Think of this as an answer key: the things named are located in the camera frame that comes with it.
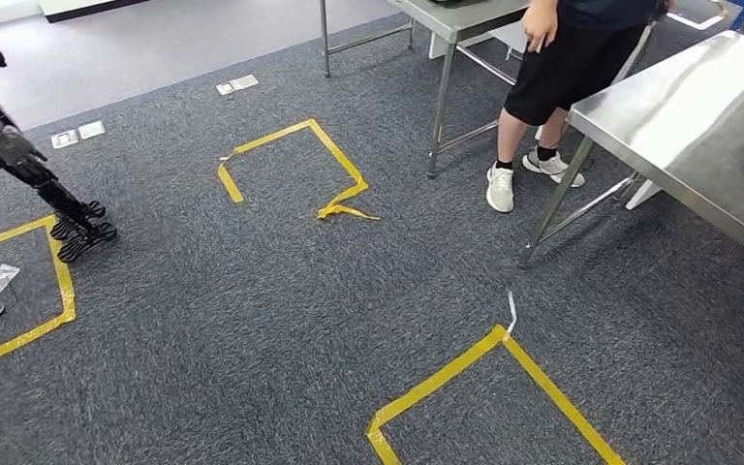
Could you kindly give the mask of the bystander robot grey hand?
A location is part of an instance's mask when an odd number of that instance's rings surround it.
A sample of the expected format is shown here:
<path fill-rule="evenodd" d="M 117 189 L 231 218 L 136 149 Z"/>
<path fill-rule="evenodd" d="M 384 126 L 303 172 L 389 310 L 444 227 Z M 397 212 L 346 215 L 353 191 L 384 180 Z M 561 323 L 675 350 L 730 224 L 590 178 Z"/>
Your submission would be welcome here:
<path fill-rule="evenodd" d="M 0 131 L 0 160 L 7 166 L 16 166 L 30 160 L 46 162 L 47 158 L 14 126 L 4 126 Z"/>

